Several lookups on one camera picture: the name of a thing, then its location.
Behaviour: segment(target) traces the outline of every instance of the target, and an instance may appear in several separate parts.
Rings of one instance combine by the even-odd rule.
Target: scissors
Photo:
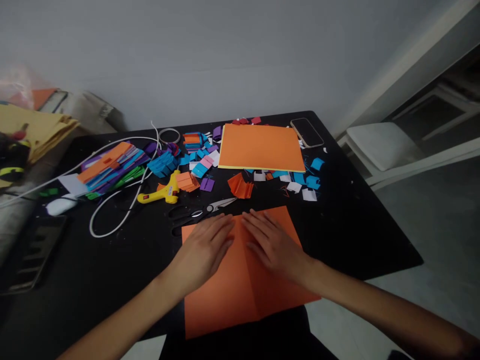
[[[173,222],[173,228],[171,229],[171,234],[174,237],[179,237],[182,235],[182,226],[196,224],[202,219],[206,218],[211,213],[216,212],[218,209],[224,208],[227,205],[230,205],[238,197],[231,197],[225,200],[220,200],[212,202],[207,206],[197,206],[189,207],[185,205],[178,205],[172,208],[168,212],[168,219]]]

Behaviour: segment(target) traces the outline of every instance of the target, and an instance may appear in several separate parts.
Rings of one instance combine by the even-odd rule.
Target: scissor blade
[[[216,212],[218,209],[220,208],[224,208],[226,207],[227,205],[230,205],[231,203],[233,203],[235,200],[237,200],[238,197],[231,197],[229,199],[224,199],[224,200],[220,200],[220,201],[216,201],[216,202],[212,202],[210,204],[211,207],[213,207],[213,210],[212,210],[212,213],[213,212]]]

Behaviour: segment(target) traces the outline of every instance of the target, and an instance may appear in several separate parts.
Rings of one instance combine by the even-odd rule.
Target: hand
[[[199,222],[161,274],[181,298],[201,287],[217,272],[233,243],[232,215],[220,214]]]
[[[267,269],[302,284],[314,259],[304,253],[267,211],[260,214],[250,209],[250,213],[243,212],[242,215],[243,225],[258,242],[248,242],[246,245],[258,255]]]

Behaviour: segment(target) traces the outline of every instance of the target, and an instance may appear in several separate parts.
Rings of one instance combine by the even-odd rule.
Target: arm
[[[415,358],[464,359],[479,340],[401,297],[338,272],[305,254],[268,213],[243,213],[257,240],[247,244],[272,271],[364,318]]]
[[[137,296],[65,351],[58,360],[116,360],[187,294],[219,268],[232,245],[232,216],[200,222],[170,265]]]

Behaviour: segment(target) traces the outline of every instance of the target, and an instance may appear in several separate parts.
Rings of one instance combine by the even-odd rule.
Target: forearm
[[[181,299],[175,284],[160,274],[137,296],[105,319],[58,360],[117,360]]]
[[[458,358],[478,340],[405,299],[315,261],[303,285],[367,320],[415,354]]]

